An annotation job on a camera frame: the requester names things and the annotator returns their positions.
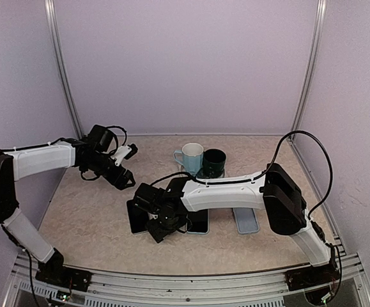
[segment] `white wall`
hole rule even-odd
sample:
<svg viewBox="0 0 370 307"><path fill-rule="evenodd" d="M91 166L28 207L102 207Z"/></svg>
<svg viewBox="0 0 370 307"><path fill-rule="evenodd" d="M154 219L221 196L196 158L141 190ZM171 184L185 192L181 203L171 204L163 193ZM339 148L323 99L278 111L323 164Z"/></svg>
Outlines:
<svg viewBox="0 0 370 307"><path fill-rule="evenodd" d="M370 279L370 1L329 1L320 56L301 128L330 153L335 180L328 199L350 253L359 252ZM325 189L320 151L298 147Z"/></svg>
<svg viewBox="0 0 370 307"><path fill-rule="evenodd" d="M56 1L85 131L282 134L291 127L317 0Z"/></svg>
<svg viewBox="0 0 370 307"><path fill-rule="evenodd" d="M73 136L61 91L43 1L0 0L0 147ZM38 226L61 171L16 184L21 209ZM0 229L1 289L17 248Z"/></svg>

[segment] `tabletop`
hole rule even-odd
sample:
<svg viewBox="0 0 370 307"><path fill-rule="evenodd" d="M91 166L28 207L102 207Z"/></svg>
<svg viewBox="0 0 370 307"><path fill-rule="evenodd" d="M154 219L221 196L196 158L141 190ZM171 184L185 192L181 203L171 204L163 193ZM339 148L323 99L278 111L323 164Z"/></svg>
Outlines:
<svg viewBox="0 0 370 307"><path fill-rule="evenodd" d="M231 274L264 271L304 264L307 257L289 237L271 231L266 212L255 210L260 231L240 235L231 209L210 210L206 235L174 233L157 244L148 233L130 232L126 202L141 182L178 171L173 152L189 142L227 155L226 176L248 175L265 169L280 137L277 136L137 136L128 137L138 153L123 161L137 185L119 191L103 178L81 180L79 170L66 171L43 219L40 233L64 256L65 264L113 272L161 275ZM279 163L301 188L308 207L317 199L287 142ZM169 180L157 186L165 187ZM324 213L314 219L333 242Z"/></svg>

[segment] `black cup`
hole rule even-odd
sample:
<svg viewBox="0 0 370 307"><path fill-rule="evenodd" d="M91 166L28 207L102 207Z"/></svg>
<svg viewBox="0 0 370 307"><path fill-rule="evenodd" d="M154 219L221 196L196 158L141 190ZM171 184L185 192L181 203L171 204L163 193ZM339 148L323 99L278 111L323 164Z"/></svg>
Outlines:
<svg viewBox="0 0 370 307"><path fill-rule="evenodd" d="M219 178L224 172L226 154L219 149L208 149L203 153L203 175L207 178Z"/></svg>

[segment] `smartphone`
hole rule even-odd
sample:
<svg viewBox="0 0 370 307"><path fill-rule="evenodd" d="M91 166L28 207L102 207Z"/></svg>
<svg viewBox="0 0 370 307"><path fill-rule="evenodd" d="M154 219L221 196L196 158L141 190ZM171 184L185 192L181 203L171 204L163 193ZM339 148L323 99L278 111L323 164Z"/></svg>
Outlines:
<svg viewBox="0 0 370 307"><path fill-rule="evenodd" d="M127 201L127 210L131 232L134 235L137 233L146 232L147 230L145 225L149 221L148 213L136 207L133 200Z"/></svg>
<svg viewBox="0 0 370 307"><path fill-rule="evenodd" d="M209 232L209 209L189 212L187 217L191 222L186 225L188 233L205 235Z"/></svg>

